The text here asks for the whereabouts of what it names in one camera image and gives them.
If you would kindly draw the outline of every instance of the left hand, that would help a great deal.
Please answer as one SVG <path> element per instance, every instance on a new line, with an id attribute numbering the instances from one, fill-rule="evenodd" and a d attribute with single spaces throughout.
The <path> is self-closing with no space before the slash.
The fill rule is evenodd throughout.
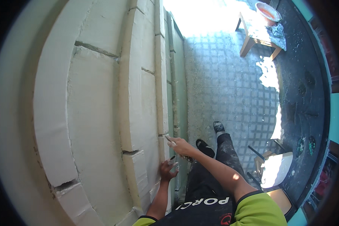
<path id="1" fill-rule="evenodd" d="M 176 171 L 172 173 L 170 170 L 176 166 L 177 164 L 168 165 L 168 160 L 161 163 L 159 166 L 159 173 L 161 174 L 161 180 L 163 181 L 170 181 L 172 178 L 176 177 L 178 174 L 178 169 L 176 168 Z"/>

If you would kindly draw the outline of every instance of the green sleeve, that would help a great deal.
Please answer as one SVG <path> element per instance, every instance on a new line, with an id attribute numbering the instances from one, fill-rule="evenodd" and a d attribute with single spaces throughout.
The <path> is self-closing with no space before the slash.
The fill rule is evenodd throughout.
<path id="1" fill-rule="evenodd" d="M 280 207 L 266 193 L 244 198 L 235 212 L 236 222 L 232 226 L 286 226 L 287 222 Z"/>
<path id="2" fill-rule="evenodd" d="M 154 222 L 156 221 L 153 219 L 143 217 L 138 219 L 133 226 L 148 226 L 150 224 L 153 224 Z"/>

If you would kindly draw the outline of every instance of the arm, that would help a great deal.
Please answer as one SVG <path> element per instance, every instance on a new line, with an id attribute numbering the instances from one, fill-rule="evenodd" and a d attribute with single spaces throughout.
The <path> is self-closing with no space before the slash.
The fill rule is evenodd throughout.
<path id="1" fill-rule="evenodd" d="M 176 169 L 174 173 L 170 172 L 175 165 L 176 164 L 168 165 L 168 160 L 161 164 L 161 182 L 159 184 L 157 195 L 154 197 L 153 202 L 146 213 L 147 216 L 154 217 L 157 220 L 164 217 L 167 209 L 168 186 L 170 184 L 170 180 L 178 174 L 178 169 Z"/>
<path id="2" fill-rule="evenodd" d="M 256 188 L 248 184 L 245 179 L 231 167 L 211 158 L 192 147 L 184 139 L 171 138 L 168 145 L 174 149 L 174 151 L 183 156 L 189 156 L 201 163 L 216 179 L 217 181 L 229 192 L 231 192 L 235 201 L 237 202 L 242 196 L 257 191 Z"/>

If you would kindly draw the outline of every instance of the bucket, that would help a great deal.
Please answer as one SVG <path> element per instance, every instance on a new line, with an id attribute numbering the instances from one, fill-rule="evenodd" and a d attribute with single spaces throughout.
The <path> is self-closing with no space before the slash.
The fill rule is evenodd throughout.
<path id="1" fill-rule="evenodd" d="M 259 19 L 263 25 L 272 26 L 275 24 L 275 22 L 279 22 L 281 20 L 280 13 L 266 3 L 257 2 L 255 7 Z"/>

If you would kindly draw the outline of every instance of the black sandal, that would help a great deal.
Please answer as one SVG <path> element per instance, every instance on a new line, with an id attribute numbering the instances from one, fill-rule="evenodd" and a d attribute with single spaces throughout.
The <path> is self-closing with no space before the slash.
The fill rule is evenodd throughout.
<path id="1" fill-rule="evenodd" d="M 215 156 L 215 152 L 208 146 L 206 142 L 204 142 L 202 139 L 197 139 L 196 141 L 196 147 L 205 155 L 213 158 Z"/>

